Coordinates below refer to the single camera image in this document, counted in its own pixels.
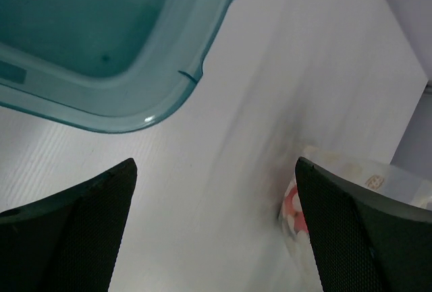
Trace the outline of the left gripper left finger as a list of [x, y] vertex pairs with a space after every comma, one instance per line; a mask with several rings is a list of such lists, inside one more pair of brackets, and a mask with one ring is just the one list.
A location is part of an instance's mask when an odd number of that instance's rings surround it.
[[2, 291], [107, 291], [132, 196], [133, 158], [1, 213]]

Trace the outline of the clear zip top bag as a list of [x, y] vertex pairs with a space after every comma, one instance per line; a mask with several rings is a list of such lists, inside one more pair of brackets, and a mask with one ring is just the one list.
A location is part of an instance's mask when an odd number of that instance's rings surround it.
[[[386, 198], [417, 208], [431, 210], [431, 182], [393, 165], [364, 158], [354, 158], [336, 152], [307, 146], [302, 151], [307, 165], [328, 175], [335, 183], [331, 187], [345, 192], [369, 190]], [[279, 212], [288, 251], [299, 271], [311, 277], [318, 274], [304, 219], [297, 175], [290, 179]]]

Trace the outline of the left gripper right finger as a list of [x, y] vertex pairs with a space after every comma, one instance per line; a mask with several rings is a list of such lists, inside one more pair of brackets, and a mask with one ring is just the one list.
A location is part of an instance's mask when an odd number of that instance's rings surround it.
[[323, 290], [430, 291], [431, 211], [331, 187], [306, 162], [295, 175]]

